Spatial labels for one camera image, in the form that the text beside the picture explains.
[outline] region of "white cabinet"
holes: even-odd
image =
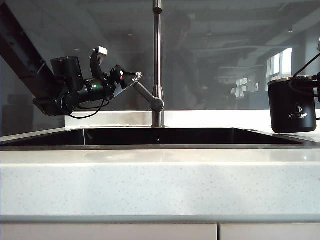
[[[319,240],[320,223],[221,224],[220,240]]]
[[[216,240],[216,224],[5,223],[1,240]]]

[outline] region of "sink basin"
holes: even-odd
[[[75,129],[0,143],[1,150],[310,148],[318,144],[237,128]]]

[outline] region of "window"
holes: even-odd
[[[248,88],[248,78],[242,78],[236,81],[235,97],[243,98],[245,96],[244,92]]]
[[[268,82],[276,79],[282,79],[291,77],[291,60],[292,60],[292,48],[274,55],[267,61],[266,71],[266,86],[265,89],[268,91]]]

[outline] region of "faucet handle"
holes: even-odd
[[[152,111],[160,113],[165,108],[164,101],[153,96],[140,82],[136,81],[133,86],[149,102]]]

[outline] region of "glass panel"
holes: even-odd
[[[318,53],[319,14],[316,0],[163,0],[166,110],[268,109],[267,82]]]
[[[104,72],[116,64],[142,72],[141,83],[152,92],[152,0],[6,3],[50,67],[53,58],[78,56],[84,78],[90,78],[89,56],[100,45],[108,50],[101,65]],[[294,74],[317,54],[319,14],[318,0],[163,0],[165,109],[268,109],[267,82]],[[320,60],[301,74],[318,72]],[[246,86],[241,86],[243,79]],[[4,61],[0,84],[2,129],[11,125],[20,133],[64,125],[63,117],[45,116],[32,105],[30,91]],[[150,106],[131,87],[102,110],[150,110]]]
[[[145,72],[143,60],[153,62],[150,0],[9,0],[6,4],[51,69],[51,59],[78,56],[83,78],[91,78],[89,57],[97,46],[107,48],[101,64],[106,73],[116,65]],[[147,70],[152,76],[153,65]],[[33,106],[34,97],[4,61],[0,80],[2,136],[64,127],[64,117],[43,115]],[[152,91],[149,79],[141,82]],[[96,101],[83,107],[100,104]],[[147,101],[131,87],[102,110],[149,109]]]

